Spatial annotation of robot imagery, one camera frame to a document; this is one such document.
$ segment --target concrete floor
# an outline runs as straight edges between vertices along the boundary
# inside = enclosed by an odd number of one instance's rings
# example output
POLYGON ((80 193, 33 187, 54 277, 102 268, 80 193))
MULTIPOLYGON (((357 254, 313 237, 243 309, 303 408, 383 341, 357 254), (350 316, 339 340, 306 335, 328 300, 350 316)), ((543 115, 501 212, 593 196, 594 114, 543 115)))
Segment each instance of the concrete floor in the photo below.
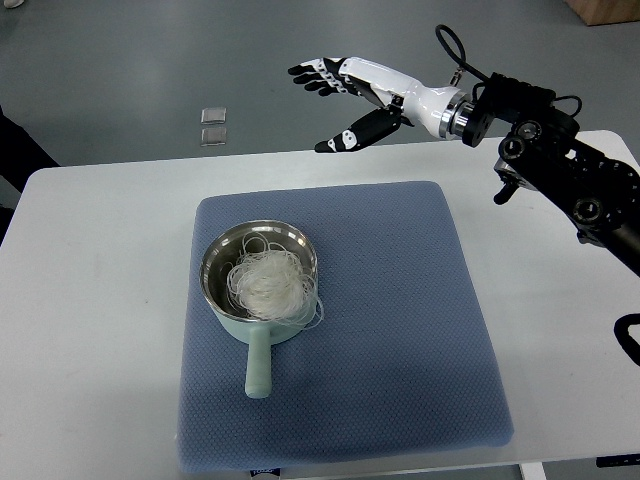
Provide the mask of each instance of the concrete floor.
MULTIPOLYGON (((63 166, 307 150, 372 106, 307 93, 288 67, 360 56, 442 86, 454 65, 433 33, 438 23, 456 30, 481 71, 579 95, 583 130, 618 133, 640 159, 640 23, 586 27, 561 0, 27 0, 0 11, 0 104, 63 166), (201 147, 200 112, 212 106, 228 109, 228 141, 201 147)), ((460 87, 474 83, 467 75, 460 87)), ((495 122, 489 136, 506 131, 495 122)), ((434 139, 403 127, 383 143, 423 141, 434 139)), ((0 182, 0 203, 18 200, 0 182)), ((598 470, 593 459, 545 468, 551 480, 640 475, 640 467, 598 470)))

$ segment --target black cable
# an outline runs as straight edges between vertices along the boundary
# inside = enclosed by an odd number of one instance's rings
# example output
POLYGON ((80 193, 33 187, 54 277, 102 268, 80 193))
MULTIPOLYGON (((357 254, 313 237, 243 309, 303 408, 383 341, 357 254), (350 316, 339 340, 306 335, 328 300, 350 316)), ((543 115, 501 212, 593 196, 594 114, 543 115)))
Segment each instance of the black cable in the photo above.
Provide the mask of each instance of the black cable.
POLYGON ((569 115, 571 118, 574 118, 582 110, 582 99, 577 95, 565 95, 563 97, 557 97, 553 102, 555 103, 561 100, 575 100, 576 102, 578 102, 578 107, 576 108, 576 111, 573 112, 571 115, 569 115))
POLYGON ((443 24, 438 25, 436 27, 436 37, 438 37, 438 41, 440 42, 440 45, 442 45, 442 48, 444 48, 444 51, 447 52, 447 54, 453 59, 454 62, 458 64, 460 68, 466 70, 467 72, 471 73, 475 77, 478 77, 483 82, 486 82, 489 80, 489 77, 487 77, 484 73, 480 72, 479 70, 477 70, 476 68, 472 67, 467 63, 467 54, 464 51, 464 46, 462 45, 462 42, 460 41, 458 36, 455 34, 455 32, 451 30, 451 28, 443 24), (451 37, 451 39, 454 41, 454 43, 458 47, 458 52, 459 52, 458 54, 456 54, 452 50, 452 48, 449 46, 447 41, 442 36, 443 31, 446 32, 451 37))

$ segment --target light green pot handle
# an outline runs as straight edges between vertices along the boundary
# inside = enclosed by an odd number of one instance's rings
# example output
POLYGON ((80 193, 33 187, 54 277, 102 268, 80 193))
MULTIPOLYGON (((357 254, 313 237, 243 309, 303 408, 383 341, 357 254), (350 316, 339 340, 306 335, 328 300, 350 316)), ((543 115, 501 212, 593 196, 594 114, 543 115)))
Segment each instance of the light green pot handle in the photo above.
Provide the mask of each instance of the light green pot handle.
POLYGON ((271 332, 267 325, 252 325, 244 391, 249 398, 266 398, 271 393, 271 332))

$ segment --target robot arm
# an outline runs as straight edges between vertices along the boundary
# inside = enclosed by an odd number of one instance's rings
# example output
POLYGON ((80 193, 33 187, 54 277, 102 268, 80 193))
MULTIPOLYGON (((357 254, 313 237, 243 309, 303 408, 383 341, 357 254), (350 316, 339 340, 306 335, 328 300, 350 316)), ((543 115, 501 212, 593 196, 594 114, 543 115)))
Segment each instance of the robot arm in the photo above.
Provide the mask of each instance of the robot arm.
MULTIPOLYGON (((495 203, 506 203, 519 187, 540 191, 567 215, 581 243, 607 248, 640 276, 640 176, 629 165, 576 139, 580 126, 574 117, 580 111, 580 99, 556 97, 552 90, 497 73, 488 77, 466 62, 462 43, 449 27, 438 25, 436 35, 459 67, 447 87, 426 87, 407 75, 355 57, 312 60, 291 68, 294 82, 307 90, 318 90, 323 96, 351 93, 379 107, 333 139, 318 143, 315 150, 359 150, 393 133, 401 123, 422 125, 438 138, 457 136, 475 147, 498 118, 512 128, 498 148, 500 159, 494 170, 504 187, 494 197, 495 203), (454 40, 459 56, 441 31, 454 40), (471 98, 453 86, 465 70, 481 82, 471 98), (477 97, 479 87, 482 93, 477 97), (567 98, 578 101, 571 115, 554 107, 567 98)), ((636 324, 640 324, 640 314, 619 319, 615 335, 640 366, 640 345, 628 332, 636 324)))
POLYGON ((402 123, 422 125, 439 138, 449 129, 470 98, 453 86, 426 87, 415 78, 357 57, 321 58, 289 69, 294 83, 321 96, 350 93, 364 97, 377 110, 368 113, 332 139, 316 145, 316 152, 356 151, 395 132, 402 123))

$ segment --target small glass square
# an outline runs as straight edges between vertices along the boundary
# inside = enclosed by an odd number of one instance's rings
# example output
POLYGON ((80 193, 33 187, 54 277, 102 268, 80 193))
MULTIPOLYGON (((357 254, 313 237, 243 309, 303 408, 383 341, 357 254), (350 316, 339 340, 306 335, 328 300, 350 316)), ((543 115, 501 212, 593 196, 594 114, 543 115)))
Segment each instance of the small glass square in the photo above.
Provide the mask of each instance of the small glass square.
POLYGON ((226 120, 226 107, 209 107, 202 110, 201 123, 224 123, 226 120))
POLYGON ((202 141, 200 145, 202 147, 208 147, 210 145, 224 145, 227 143, 227 128, 226 127, 211 127, 202 129, 202 141))

